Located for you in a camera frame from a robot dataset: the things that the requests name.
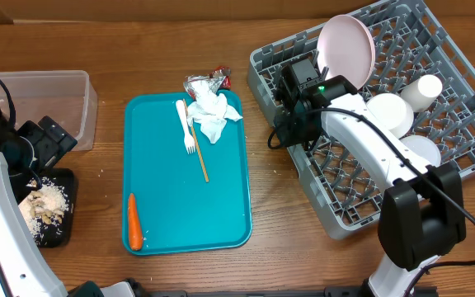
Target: white fork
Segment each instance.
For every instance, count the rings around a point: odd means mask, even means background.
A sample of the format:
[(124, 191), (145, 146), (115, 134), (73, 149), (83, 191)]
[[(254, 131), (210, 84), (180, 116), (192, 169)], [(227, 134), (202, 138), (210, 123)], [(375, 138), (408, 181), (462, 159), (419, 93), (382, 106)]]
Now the white fork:
[(188, 130), (188, 124), (186, 123), (185, 104), (182, 102), (182, 100), (177, 100), (175, 102), (175, 106), (177, 108), (177, 113), (179, 114), (179, 119), (181, 119), (182, 129), (185, 132), (186, 152), (193, 153), (195, 152), (195, 141), (194, 138), (191, 136), (190, 131)]

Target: teal tray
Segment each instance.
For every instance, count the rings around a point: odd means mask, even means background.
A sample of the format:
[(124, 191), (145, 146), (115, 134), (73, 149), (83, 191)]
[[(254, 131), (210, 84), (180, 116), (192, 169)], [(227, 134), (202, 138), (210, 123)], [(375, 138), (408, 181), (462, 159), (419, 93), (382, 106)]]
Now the teal tray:
[[(239, 97), (222, 91), (242, 115)], [(229, 120), (216, 144), (194, 124), (209, 183), (197, 153), (187, 154), (175, 101), (187, 93), (143, 95), (125, 109), (122, 241), (138, 256), (235, 248), (251, 236), (252, 212), (243, 120)], [(143, 248), (132, 251), (127, 205), (134, 193)]]

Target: gray plastic crate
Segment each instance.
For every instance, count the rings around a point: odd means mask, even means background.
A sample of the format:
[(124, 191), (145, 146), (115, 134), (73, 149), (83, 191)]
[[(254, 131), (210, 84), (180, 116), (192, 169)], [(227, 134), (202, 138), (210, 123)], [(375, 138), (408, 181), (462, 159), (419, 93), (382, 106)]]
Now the gray plastic crate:
[[(422, 0), (383, 0), (349, 15), (374, 37), (376, 62), (361, 89), (365, 100), (400, 92), (421, 75), (434, 74), (444, 91), (420, 113), (408, 134), (432, 139), (442, 162), (451, 162), (462, 178), (475, 173), (475, 69)], [(309, 58), (316, 67), (317, 38), (324, 24), (252, 52), (248, 85), (267, 119), (281, 110), (274, 82), (290, 61)], [(314, 148), (288, 148), (300, 184), (329, 236), (342, 239), (379, 219), (382, 196), (368, 173), (334, 139), (322, 137)]]

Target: orange carrot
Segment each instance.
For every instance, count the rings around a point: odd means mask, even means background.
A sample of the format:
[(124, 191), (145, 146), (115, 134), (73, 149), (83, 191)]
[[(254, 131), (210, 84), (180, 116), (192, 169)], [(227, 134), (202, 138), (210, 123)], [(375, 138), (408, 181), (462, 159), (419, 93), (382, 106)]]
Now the orange carrot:
[(137, 214), (137, 204), (135, 195), (129, 195), (128, 200), (128, 230), (129, 246), (132, 250), (138, 251), (142, 248), (142, 229), (140, 228), (139, 215)]

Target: tabletop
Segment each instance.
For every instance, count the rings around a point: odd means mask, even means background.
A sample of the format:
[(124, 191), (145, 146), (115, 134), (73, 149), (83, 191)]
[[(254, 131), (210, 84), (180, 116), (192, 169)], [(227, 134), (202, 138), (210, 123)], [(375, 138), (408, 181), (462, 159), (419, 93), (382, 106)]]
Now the tabletop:
[[(81, 69), (98, 94), (91, 151), (68, 153), (80, 186), (73, 233), (63, 247), (42, 249), (68, 289), (133, 277), (147, 290), (321, 290), (360, 285), (383, 256), (376, 228), (342, 241), (325, 233), (286, 150), (269, 150), (271, 128), (247, 86), (250, 53), (325, 20), (65, 23), (0, 26), (0, 72)], [(440, 22), (475, 66), (475, 17)], [(232, 69), (242, 100), (253, 230), (239, 248), (135, 257), (121, 234), (124, 110), (140, 94), (182, 92), (185, 76)], [(475, 177), (463, 183), (475, 215)], [(475, 258), (475, 229), (445, 260)], [(421, 279), (441, 296), (475, 296), (475, 267), (433, 270)]]

